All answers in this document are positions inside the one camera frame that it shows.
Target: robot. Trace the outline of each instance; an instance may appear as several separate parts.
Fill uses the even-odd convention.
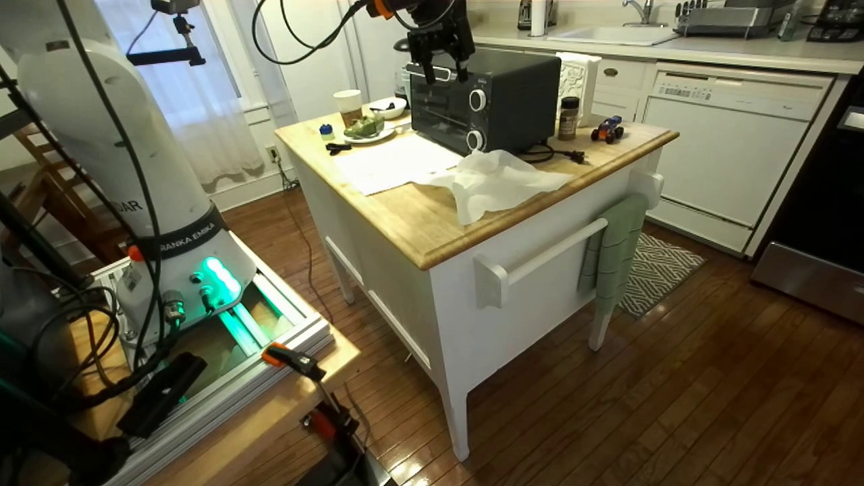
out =
[[[152,0],[155,11],[176,20],[198,7],[199,0]],[[383,20],[407,11],[418,24],[407,32],[407,51],[427,81],[435,80],[437,51],[453,58],[457,69],[472,54],[465,0],[357,0],[354,8]],[[186,24],[176,24],[186,50],[137,63],[202,63]],[[152,374],[160,367],[168,335],[234,308],[259,281],[257,261],[226,234],[134,74],[134,61],[130,63],[114,46],[95,0],[5,7],[0,46],[18,65],[17,105],[51,130],[63,153],[99,186],[134,235],[130,266],[117,279],[117,301],[125,310],[125,342],[134,350],[130,360]],[[51,435],[72,435],[33,397],[18,397],[17,390],[5,396],[0,386],[0,404],[5,401],[24,421],[43,424],[30,443],[47,447]],[[110,479],[125,462],[125,450],[117,443],[99,450],[83,439],[53,440],[47,451],[78,471],[83,485]]]

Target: jar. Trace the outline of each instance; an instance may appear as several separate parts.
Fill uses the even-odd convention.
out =
[[[578,124],[578,99],[562,99],[558,139],[573,142]]]

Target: window curtain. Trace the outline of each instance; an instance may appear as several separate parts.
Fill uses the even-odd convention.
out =
[[[140,39],[133,51],[183,46],[172,16],[157,13],[152,20],[148,4],[97,0],[97,7],[121,51],[133,46],[134,35]],[[217,192],[221,181],[242,185],[250,177],[263,177],[265,162],[246,128],[241,94],[213,39],[209,13],[195,8],[186,20],[195,24],[191,40],[209,63],[198,69],[188,63],[142,65],[137,74],[148,84],[205,192]]]

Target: white paper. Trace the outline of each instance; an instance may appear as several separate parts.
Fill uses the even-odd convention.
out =
[[[361,194],[387,192],[410,181],[430,181],[460,165],[460,159],[460,155],[416,134],[379,146],[357,146],[331,158],[337,174]]]

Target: kitchen island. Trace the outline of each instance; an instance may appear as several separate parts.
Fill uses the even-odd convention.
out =
[[[599,213],[627,194],[657,200],[659,150],[677,134],[630,124],[627,139],[611,146],[578,134],[578,142],[553,146],[583,153],[583,165],[568,158],[538,165],[570,177],[562,190],[462,228],[453,198],[439,186],[357,192],[340,155],[325,150],[325,123],[340,128],[337,116],[325,116],[279,130],[299,159],[315,231],[346,297],[361,290],[435,381],[453,454],[466,460],[466,396],[592,304],[593,293],[578,286],[587,238],[603,231]],[[352,153],[373,158],[380,146]]]

